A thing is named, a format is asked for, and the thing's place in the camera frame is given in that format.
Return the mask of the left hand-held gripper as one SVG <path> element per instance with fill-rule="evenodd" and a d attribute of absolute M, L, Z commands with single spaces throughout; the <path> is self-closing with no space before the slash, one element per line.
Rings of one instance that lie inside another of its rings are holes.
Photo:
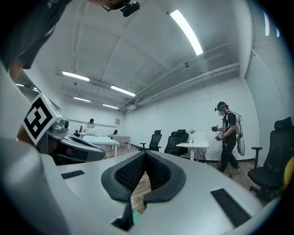
<path fill-rule="evenodd" d="M 94 162 L 105 158 L 105 151 L 78 137 L 66 137 L 69 121 L 64 119 L 50 99 L 39 93 L 23 121 L 23 127 L 40 153 L 52 156 L 55 164 L 65 159 Z"/>

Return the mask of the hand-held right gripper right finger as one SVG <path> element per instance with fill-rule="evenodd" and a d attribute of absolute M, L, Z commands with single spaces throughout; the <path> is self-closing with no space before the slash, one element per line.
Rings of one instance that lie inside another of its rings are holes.
<path fill-rule="evenodd" d="M 169 202 L 148 204 L 135 225 L 136 235 L 221 235 L 234 226 L 211 195 L 225 189 L 251 216 L 263 209 L 247 189 L 214 167 L 173 155 L 159 153 L 186 174 L 181 191 Z"/>

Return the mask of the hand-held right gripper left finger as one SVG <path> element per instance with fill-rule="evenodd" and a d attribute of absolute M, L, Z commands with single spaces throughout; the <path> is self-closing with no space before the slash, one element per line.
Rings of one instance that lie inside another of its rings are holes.
<path fill-rule="evenodd" d="M 147 234 L 145 216 L 129 231 L 112 224 L 123 217 L 126 204 L 113 200 L 101 183 L 105 170 L 137 155 L 133 152 L 97 162 L 56 166 L 50 156 L 42 154 L 46 231 L 54 235 Z"/>

